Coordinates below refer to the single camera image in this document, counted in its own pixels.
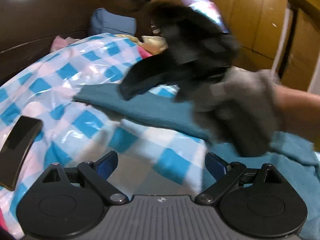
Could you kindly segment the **right forearm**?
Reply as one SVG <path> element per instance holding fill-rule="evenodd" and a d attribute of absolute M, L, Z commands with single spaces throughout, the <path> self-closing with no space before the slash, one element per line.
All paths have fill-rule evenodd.
<path fill-rule="evenodd" d="M 314 144 L 319 152 L 319 95 L 282 85 L 274 85 L 276 109 L 281 116 L 281 128 Z"/>

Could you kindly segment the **right hand grey glove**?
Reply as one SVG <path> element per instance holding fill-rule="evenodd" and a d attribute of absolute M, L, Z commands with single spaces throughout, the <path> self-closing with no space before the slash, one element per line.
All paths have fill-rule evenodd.
<path fill-rule="evenodd" d="M 242 157 L 259 157 L 269 150 L 280 114 L 276 108 L 278 78 L 270 69 L 250 72 L 239 67 L 225 74 L 178 82 L 179 102 L 189 101 L 193 119 L 214 142 L 233 144 Z"/>

